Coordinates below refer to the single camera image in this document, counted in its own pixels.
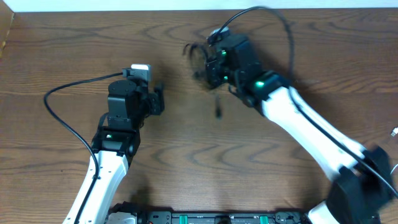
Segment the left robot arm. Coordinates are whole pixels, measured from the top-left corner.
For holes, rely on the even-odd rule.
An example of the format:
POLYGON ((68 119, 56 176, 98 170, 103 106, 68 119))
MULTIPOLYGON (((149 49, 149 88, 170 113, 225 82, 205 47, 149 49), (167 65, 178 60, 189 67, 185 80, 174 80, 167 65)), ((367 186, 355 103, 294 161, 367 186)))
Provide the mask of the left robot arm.
POLYGON ((108 112, 99 120, 86 177, 65 218, 65 223, 105 223, 116 190, 141 142, 139 130, 148 116, 164 108, 164 87, 149 91, 144 78, 112 82, 108 112))

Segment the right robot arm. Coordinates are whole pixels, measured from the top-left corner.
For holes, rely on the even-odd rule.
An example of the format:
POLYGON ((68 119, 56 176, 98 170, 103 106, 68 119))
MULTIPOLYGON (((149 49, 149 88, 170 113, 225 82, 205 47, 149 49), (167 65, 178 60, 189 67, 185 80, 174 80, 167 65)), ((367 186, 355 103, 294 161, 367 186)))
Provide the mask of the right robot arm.
POLYGON ((396 197, 387 152, 366 149, 323 119, 287 79, 262 68, 246 35, 216 30, 207 42, 206 82, 235 87, 234 96, 287 131, 331 180, 326 200, 307 213, 310 223, 368 223, 396 197))

